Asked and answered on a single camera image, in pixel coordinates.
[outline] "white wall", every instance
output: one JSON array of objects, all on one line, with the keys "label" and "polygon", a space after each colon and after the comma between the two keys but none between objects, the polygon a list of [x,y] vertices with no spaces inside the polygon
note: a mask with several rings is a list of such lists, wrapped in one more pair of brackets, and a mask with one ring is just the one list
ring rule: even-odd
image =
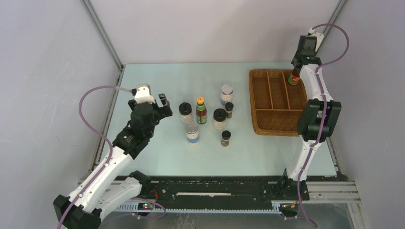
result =
[{"label": "white wall", "polygon": [[285,62],[338,0],[94,0],[123,63]]},{"label": "white wall", "polygon": [[[337,23],[349,34],[349,51],[323,70],[342,103],[332,139],[374,229],[404,228],[404,11],[403,0],[350,1]],[[344,45],[334,30],[322,61],[339,56]]]},{"label": "white wall", "polygon": [[[79,0],[0,5],[0,228],[56,228],[53,199],[76,187],[97,144],[78,102],[118,71]],[[84,102],[97,129],[111,93]]]}]

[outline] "red wire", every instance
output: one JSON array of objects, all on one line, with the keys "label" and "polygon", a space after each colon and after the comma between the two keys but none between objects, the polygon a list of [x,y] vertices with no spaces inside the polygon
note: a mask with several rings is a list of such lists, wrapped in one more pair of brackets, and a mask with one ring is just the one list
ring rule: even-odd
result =
[{"label": "red wire", "polygon": [[150,191],[150,192],[154,192],[154,193],[155,193],[155,196],[156,196],[155,202],[158,201],[159,196],[158,196],[158,192],[156,191],[156,189],[152,189],[152,191]]}]

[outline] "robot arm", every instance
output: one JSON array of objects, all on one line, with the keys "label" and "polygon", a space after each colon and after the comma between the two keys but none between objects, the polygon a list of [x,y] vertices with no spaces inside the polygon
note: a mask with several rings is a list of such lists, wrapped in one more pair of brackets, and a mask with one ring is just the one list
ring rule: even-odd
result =
[{"label": "robot arm", "polygon": [[53,202],[60,220],[68,206],[78,197],[63,221],[63,225],[69,229],[96,229],[101,221],[123,202],[150,192],[146,188],[150,178],[136,171],[131,173],[122,185],[104,194],[120,171],[146,147],[160,120],[172,116],[166,96],[159,95],[163,107],[158,107],[150,94],[149,85],[139,85],[132,93],[134,100],[128,102],[132,109],[131,120],[113,141],[111,159],[107,162],[108,157],[103,158],[89,177],[69,196],[59,195]]},{"label": "robot arm", "polygon": [[[333,98],[329,95],[323,80],[322,69],[318,70],[319,79],[316,76],[316,69],[321,65],[321,61],[315,55],[322,40],[323,34],[310,29],[308,35],[300,37],[296,54],[291,62],[299,72],[308,98],[307,105],[297,123],[297,131],[301,137],[301,142],[297,147],[293,162],[287,167],[287,177],[294,181],[298,180],[301,170],[303,172],[300,180],[306,180],[308,165],[322,142],[332,135],[341,110],[341,103],[333,101]],[[308,158],[311,145],[316,143],[320,129],[320,116],[322,115],[320,113],[323,110],[324,103],[327,103],[327,110],[321,138],[318,144],[312,146],[313,150]]]}]

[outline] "blue label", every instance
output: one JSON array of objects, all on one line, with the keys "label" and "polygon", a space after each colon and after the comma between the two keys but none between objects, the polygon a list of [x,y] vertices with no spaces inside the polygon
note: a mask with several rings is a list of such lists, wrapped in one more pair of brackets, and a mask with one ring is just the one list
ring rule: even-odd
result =
[{"label": "blue label", "polygon": [[196,138],[187,138],[190,143],[197,143],[200,140],[200,136],[198,135]]}]

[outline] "spice jar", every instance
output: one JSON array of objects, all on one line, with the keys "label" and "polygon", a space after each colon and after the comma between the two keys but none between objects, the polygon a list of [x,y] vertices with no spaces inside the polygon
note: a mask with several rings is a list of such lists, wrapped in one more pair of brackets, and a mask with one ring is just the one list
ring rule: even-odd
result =
[{"label": "spice jar", "polygon": [[179,106],[181,121],[184,124],[192,122],[192,108],[189,103],[182,103]]},{"label": "spice jar", "polygon": [[234,104],[231,102],[225,103],[225,110],[226,110],[226,119],[232,118],[232,111],[234,110]]},{"label": "spice jar", "polygon": [[198,125],[195,122],[186,124],[186,136],[187,141],[191,146],[196,146],[200,143],[200,131]]},{"label": "spice jar", "polygon": [[229,145],[229,139],[231,138],[231,132],[224,130],[222,131],[221,145],[227,147]]},{"label": "spice jar", "polygon": [[216,109],[214,111],[214,128],[217,130],[225,129],[226,111],[222,108]]},{"label": "spice jar", "polygon": [[225,84],[221,87],[221,105],[222,106],[225,106],[225,104],[227,102],[232,101],[233,93],[234,93],[234,88],[232,86]]}]

